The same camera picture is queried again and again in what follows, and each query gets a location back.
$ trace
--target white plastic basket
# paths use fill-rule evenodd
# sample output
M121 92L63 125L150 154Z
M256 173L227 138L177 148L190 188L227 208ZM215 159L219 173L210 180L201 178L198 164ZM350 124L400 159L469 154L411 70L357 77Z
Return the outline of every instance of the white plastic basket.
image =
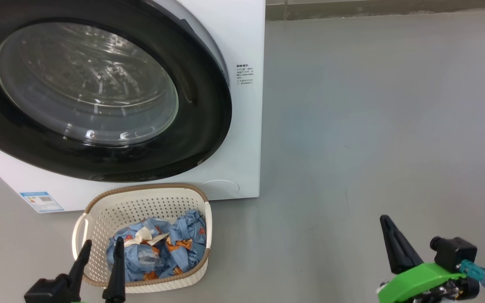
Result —
M72 234L74 258L87 239L93 241L89 263L83 272L85 282L106 288L110 271L106 263L109 238L119 229L138 221L158 217L177 219L185 211L197 209L205 219L207 243L203 259L189 272L169 278L127 282L127 293L148 293L173 290L196 284L207 270L211 249L212 216L206 195L190 184L150 184L110 190L94 198L77 220ZM83 226L83 241L78 243L78 232Z

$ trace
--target washing machine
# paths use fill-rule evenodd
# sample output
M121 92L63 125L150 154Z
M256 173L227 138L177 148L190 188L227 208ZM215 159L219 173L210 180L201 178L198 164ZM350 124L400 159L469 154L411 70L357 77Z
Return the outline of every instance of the washing machine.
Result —
M0 0L0 178L39 213L257 197L264 0Z

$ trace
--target energy label sticker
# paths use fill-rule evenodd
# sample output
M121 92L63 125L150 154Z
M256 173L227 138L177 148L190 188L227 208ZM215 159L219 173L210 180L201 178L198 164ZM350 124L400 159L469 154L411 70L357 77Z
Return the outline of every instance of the energy label sticker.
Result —
M51 213L52 211L63 211L57 202L45 191L21 192L21 196L36 209L39 213Z

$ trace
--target crumpled fabric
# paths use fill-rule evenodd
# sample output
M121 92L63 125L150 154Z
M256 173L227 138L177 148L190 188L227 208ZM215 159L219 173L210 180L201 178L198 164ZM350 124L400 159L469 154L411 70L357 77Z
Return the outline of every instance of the crumpled fabric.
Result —
M187 272L196 267L205 253L205 222L196 210L189 210L170 226L166 239L168 250L177 266Z
M143 236L144 228L150 231L153 241L148 240L147 235ZM110 238L106 248L110 270L118 237L123 237L125 242L141 241L125 247L127 282L166 278L191 270L203 258L207 241L205 222L196 210L186 211L173 224L159 218L148 218L119 230Z

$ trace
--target gray concrete floor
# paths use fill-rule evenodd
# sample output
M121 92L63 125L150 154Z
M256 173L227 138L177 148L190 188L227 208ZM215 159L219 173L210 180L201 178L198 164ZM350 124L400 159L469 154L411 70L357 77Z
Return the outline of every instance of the gray concrete floor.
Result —
M263 119L261 196L212 203L203 280L129 303L377 302L383 213L426 261L461 236L485 266L485 12L268 23ZM0 180L0 302L70 269L78 216Z

